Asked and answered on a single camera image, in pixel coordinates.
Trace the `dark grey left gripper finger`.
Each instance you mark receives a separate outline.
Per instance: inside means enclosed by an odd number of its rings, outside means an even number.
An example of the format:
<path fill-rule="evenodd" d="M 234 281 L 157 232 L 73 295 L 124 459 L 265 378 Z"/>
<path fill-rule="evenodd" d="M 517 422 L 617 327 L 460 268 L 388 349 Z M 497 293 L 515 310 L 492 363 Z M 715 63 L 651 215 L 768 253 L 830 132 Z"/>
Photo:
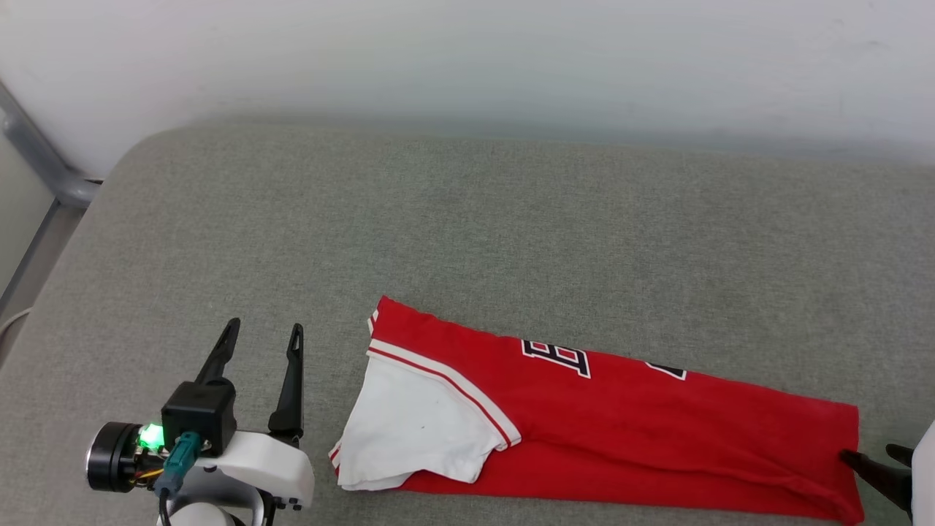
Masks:
<path fill-rule="evenodd" d="M 236 348 L 240 324 L 240 319 L 230 319 L 221 330 L 221 335 L 197 374 L 198 385 L 208 385 L 211 381 L 219 381 L 224 377 L 225 366 L 230 362 Z"/>
<path fill-rule="evenodd" d="M 285 352 L 287 366 L 278 404 L 268 419 L 268 434 L 299 447 L 304 435 L 304 329 L 294 324 Z"/>

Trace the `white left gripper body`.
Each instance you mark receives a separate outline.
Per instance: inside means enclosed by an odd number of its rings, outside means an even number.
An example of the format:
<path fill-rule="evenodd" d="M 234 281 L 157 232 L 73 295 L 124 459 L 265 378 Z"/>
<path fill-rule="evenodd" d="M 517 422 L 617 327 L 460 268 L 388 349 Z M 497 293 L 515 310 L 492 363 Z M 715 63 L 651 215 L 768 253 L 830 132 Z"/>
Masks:
<path fill-rule="evenodd" d="M 86 480 L 97 492 L 146 489 L 157 494 L 169 450 L 164 429 L 108 422 L 86 452 Z M 201 456 L 167 499 L 168 511 L 300 510 L 313 499 L 314 472 L 308 455 L 296 443 L 270 434 L 236 432 L 220 457 Z"/>

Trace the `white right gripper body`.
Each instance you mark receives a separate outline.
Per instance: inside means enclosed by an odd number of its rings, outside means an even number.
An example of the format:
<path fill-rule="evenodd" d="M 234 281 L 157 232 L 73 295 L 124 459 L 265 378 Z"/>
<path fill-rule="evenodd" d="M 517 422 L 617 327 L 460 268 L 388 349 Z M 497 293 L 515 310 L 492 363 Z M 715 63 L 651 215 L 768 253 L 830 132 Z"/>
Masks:
<path fill-rule="evenodd" d="M 931 423 L 912 455 L 912 525 L 934 525 L 935 424 Z"/>

